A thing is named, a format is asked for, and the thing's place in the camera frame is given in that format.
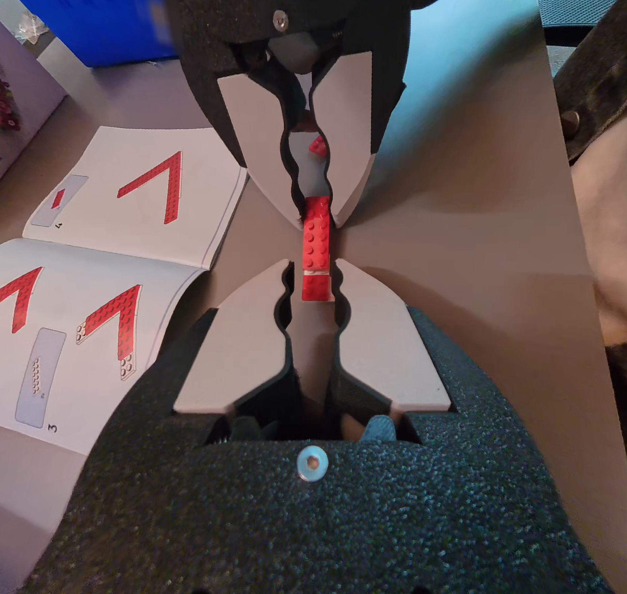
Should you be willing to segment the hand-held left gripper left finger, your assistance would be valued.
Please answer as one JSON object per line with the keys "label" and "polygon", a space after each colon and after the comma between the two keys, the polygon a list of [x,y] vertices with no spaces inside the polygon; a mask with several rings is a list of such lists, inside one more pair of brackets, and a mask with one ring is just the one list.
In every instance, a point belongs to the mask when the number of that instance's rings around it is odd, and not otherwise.
{"label": "hand-held left gripper left finger", "polygon": [[181,414],[289,415],[299,409],[292,346],[294,262],[278,261],[218,307],[174,403]]}

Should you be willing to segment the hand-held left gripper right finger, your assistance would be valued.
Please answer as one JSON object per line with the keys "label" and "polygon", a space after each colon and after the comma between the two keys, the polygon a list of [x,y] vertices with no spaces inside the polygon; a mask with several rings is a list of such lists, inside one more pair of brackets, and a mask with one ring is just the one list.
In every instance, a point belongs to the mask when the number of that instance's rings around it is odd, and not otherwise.
{"label": "hand-held left gripper right finger", "polygon": [[349,414],[446,412],[451,400],[409,308],[347,260],[335,262],[333,402]]}

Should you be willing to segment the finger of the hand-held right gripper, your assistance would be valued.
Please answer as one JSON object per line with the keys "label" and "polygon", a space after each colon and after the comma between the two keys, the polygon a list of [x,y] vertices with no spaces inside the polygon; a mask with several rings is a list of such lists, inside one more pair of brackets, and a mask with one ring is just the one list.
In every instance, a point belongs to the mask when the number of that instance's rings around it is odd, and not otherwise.
{"label": "finger of the hand-held right gripper", "polygon": [[288,142],[298,115],[298,100],[290,95],[294,84],[262,72],[225,76],[217,83],[248,174],[277,210],[302,229],[305,201]]}
{"label": "finger of the hand-held right gripper", "polygon": [[317,77],[310,104],[327,148],[330,212],[341,227],[355,210],[376,153],[372,135],[372,52],[344,55]]}

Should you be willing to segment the long red lego plate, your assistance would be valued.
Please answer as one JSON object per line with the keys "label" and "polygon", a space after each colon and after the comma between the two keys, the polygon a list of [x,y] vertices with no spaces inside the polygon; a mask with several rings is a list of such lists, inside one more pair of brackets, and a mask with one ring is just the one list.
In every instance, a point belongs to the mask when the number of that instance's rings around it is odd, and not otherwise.
{"label": "long red lego plate", "polygon": [[329,205],[329,196],[312,196],[305,199],[302,269],[307,275],[329,271]]}

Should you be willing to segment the blue divided plastic bin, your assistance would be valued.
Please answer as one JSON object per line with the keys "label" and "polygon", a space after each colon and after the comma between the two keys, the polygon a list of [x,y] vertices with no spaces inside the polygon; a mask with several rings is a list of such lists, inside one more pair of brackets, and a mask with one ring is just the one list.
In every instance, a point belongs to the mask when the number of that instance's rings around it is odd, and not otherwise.
{"label": "blue divided plastic bin", "polygon": [[176,56],[164,0],[20,0],[88,67]]}

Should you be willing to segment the lego instruction booklet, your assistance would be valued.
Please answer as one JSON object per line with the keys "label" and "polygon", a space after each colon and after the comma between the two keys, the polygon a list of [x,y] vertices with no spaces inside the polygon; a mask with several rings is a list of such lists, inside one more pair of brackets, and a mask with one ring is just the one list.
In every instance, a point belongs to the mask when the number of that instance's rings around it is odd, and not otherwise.
{"label": "lego instruction booklet", "polygon": [[1,245],[1,427],[88,454],[208,271],[247,173],[212,128],[101,127]]}

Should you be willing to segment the yellow white lego box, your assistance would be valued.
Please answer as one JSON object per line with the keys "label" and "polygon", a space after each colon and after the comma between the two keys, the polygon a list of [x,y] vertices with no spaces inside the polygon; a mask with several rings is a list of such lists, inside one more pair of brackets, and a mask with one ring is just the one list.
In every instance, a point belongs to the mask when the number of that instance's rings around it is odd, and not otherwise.
{"label": "yellow white lego box", "polygon": [[34,54],[1,25],[1,176],[66,95]]}

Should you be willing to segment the clear plastic bag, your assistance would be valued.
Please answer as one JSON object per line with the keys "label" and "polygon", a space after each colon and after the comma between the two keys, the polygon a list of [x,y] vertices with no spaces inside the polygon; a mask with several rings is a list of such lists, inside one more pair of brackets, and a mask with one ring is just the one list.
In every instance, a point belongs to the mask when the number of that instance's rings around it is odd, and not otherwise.
{"label": "clear plastic bag", "polygon": [[23,44],[28,42],[35,46],[40,37],[49,31],[48,26],[39,17],[26,9],[21,15],[16,38]]}

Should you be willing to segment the person's light trousers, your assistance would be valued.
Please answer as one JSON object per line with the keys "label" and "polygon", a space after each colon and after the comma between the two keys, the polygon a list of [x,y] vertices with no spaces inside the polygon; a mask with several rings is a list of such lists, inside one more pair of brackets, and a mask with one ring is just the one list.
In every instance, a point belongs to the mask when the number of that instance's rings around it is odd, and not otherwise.
{"label": "person's light trousers", "polygon": [[626,142],[598,138],[571,169],[604,343],[626,343]]}

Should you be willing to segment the person's dark jacket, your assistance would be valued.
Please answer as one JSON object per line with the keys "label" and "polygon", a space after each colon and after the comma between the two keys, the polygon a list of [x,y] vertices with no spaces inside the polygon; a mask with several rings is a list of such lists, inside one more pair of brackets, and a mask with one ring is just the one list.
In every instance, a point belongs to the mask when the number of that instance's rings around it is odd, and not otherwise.
{"label": "person's dark jacket", "polygon": [[554,89],[573,165],[626,114],[626,0],[617,0],[566,60]]}

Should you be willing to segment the black mesh office chair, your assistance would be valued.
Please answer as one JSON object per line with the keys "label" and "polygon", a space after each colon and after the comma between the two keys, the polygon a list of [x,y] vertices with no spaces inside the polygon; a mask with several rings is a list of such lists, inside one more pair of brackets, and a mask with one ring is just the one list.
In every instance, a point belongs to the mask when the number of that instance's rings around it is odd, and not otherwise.
{"label": "black mesh office chair", "polygon": [[545,41],[576,46],[616,0],[537,0]]}

